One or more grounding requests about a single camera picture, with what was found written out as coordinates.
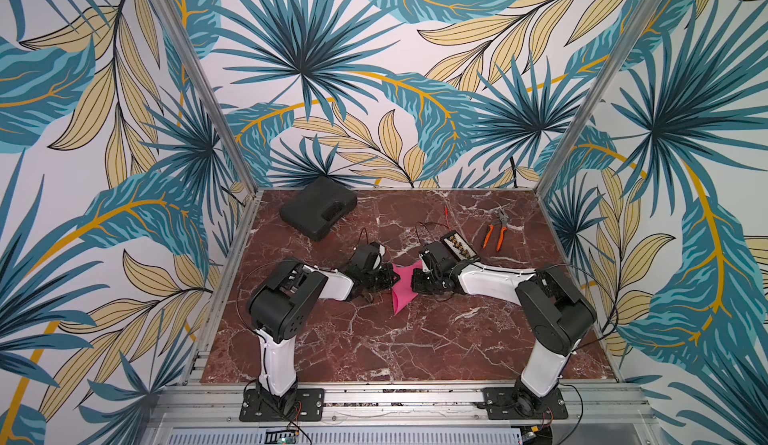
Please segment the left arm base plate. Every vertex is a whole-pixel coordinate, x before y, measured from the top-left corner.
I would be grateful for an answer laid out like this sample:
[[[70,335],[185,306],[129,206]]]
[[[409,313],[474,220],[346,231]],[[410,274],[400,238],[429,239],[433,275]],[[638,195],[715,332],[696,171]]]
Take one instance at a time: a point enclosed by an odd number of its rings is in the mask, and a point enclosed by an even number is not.
[[[239,421],[257,422],[319,422],[324,410],[325,390],[322,388],[291,389],[283,397],[269,393],[259,386],[244,391]]]

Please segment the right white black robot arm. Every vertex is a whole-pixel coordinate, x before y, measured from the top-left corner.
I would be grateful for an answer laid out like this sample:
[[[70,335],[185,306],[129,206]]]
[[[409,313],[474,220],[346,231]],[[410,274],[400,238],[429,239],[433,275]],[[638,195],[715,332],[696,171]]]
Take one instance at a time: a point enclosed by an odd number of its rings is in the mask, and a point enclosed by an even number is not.
[[[419,252],[420,272],[412,286],[418,293],[453,292],[483,296],[519,305],[535,344],[516,386],[533,398],[555,390],[570,355],[597,320],[594,307],[559,266],[511,269],[486,265],[473,249],[447,240]]]

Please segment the pink square paper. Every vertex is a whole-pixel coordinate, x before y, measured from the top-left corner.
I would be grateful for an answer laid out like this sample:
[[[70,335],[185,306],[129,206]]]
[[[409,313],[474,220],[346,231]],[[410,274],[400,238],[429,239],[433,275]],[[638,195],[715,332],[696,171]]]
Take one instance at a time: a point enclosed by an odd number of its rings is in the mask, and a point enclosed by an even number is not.
[[[415,271],[422,270],[422,262],[417,261],[409,266],[397,266],[393,267],[393,271],[398,275],[399,280],[393,285],[392,292],[392,305],[393,314],[397,315],[402,311],[411,301],[413,301],[418,293],[412,289],[412,280]]]

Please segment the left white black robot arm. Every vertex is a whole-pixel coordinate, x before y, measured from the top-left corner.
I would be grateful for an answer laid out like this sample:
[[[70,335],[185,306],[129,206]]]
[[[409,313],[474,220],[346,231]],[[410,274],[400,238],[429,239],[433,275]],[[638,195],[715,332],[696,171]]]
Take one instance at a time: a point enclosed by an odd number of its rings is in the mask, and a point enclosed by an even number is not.
[[[400,280],[384,260],[385,247],[361,245],[339,269],[324,270],[295,257],[280,261],[254,292],[247,306],[251,329],[261,343],[259,385],[286,400],[297,385],[296,336],[320,300],[349,302],[364,292],[387,290]]]

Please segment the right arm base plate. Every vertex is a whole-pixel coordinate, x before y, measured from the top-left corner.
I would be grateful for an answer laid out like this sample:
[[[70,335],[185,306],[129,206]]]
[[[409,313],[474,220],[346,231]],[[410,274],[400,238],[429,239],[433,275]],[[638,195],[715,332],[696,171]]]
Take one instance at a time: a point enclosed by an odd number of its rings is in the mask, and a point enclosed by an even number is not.
[[[489,420],[561,420],[569,417],[562,393],[554,388],[544,397],[519,387],[482,389]]]

